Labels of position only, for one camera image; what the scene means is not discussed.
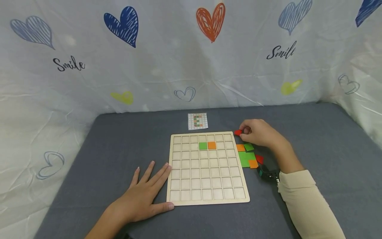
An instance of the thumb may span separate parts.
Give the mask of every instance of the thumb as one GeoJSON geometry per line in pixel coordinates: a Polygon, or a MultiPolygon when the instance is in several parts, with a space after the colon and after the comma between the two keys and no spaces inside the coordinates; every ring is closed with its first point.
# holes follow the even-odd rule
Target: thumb
{"type": "Polygon", "coordinates": [[[246,134],[242,133],[240,135],[240,138],[242,141],[249,142],[250,135],[246,135],[246,134]]]}
{"type": "Polygon", "coordinates": [[[151,205],[151,216],[155,216],[159,213],[164,213],[174,209],[173,203],[159,203],[151,205]]]}

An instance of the colored tile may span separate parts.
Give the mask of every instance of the colored tile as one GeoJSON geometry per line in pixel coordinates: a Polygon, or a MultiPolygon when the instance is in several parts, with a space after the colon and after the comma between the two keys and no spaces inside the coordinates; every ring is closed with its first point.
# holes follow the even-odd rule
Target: colored tile
{"type": "Polygon", "coordinates": [[[199,143],[199,150],[206,150],[206,149],[207,149],[207,143],[206,142],[199,143]]]}
{"type": "Polygon", "coordinates": [[[244,145],[236,145],[236,147],[238,148],[239,152],[245,152],[244,145]]]}
{"type": "Polygon", "coordinates": [[[249,167],[249,162],[246,152],[239,152],[240,163],[242,167],[249,167]]]}
{"type": "Polygon", "coordinates": [[[256,157],[256,160],[259,164],[264,164],[264,157],[263,156],[256,154],[255,157],[256,157]]]}
{"type": "Polygon", "coordinates": [[[259,166],[256,160],[248,160],[248,163],[251,169],[256,169],[259,166]]]}
{"type": "Polygon", "coordinates": [[[246,153],[247,160],[256,160],[255,153],[246,153]]]}
{"type": "Polygon", "coordinates": [[[246,149],[247,151],[251,151],[251,150],[254,150],[254,149],[255,149],[255,148],[253,148],[253,146],[252,146],[251,143],[246,143],[246,144],[244,145],[244,147],[245,147],[245,149],[246,149]]]}
{"type": "Polygon", "coordinates": [[[208,142],[208,149],[209,150],[215,150],[216,149],[216,143],[215,142],[208,142]]]}
{"type": "Polygon", "coordinates": [[[240,159],[241,167],[250,167],[248,160],[240,159]]]}
{"type": "Polygon", "coordinates": [[[235,130],[233,134],[237,135],[237,136],[240,136],[242,133],[241,130],[235,130]]]}

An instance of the beige sleeve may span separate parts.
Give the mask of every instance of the beige sleeve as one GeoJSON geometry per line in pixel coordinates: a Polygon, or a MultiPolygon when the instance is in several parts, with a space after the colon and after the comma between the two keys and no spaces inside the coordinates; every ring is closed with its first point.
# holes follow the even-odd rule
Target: beige sleeve
{"type": "Polygon", "coordinates": [[[280,172],[278,192],[302,239],[345,238],[329,204],[308,170],[291,174],[280,172]]]}

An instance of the green square tile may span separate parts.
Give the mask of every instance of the green square tile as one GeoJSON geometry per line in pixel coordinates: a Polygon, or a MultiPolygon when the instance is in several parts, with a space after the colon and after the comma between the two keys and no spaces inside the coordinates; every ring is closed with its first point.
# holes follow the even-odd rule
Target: green square tile
{"type": "Polygon", "coordinates": [[[199,150],[207,150],[207,142],[199,143],[199,150]]]}
{"type": "Polygon", "coordinates": [[[241,167],[250,167],[247,159],[240,159],[241,167]]]}
{"type": "Polygon", "coordinates": [[[253,148],[252,144],[251,143],[246,143],[244,145],[244,148],[246,151],[251,151],[251,150],[254,150],[255,148],[253,148]]]}
{"type": "Polygon", "coordinates": [[[238,152],[242,167],[250,167],[248,160],[256,160],[254,153],[238,152]]]}
{"type": "Polygon", "coordinates": [[[255,153],[247,153],[246,158],[247,160],[256,160],[255,153]]]}

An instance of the hand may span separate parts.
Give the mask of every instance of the hand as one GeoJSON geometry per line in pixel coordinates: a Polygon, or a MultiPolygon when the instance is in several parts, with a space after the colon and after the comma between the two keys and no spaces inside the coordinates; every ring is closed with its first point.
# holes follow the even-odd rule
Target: hand
{"type": "Polygon", "coordinates": [[[249,143],[272,148],[288,141],[267,122],[262,119],[247,119],[241,123],[243,133],[240,138],[249,143]]]}
{"type": "Polygon", "coordinates": [[[129,189],[109,207],[118,220],[127,224],[141,221],[159,213],[174,209],[173,203],[152,204],[152,201],[163,187],[171,172],[171,166],[166,163],[150,180],[155,162],[152,161],[138,182],[139,167],[136,169],[129,189]]]}

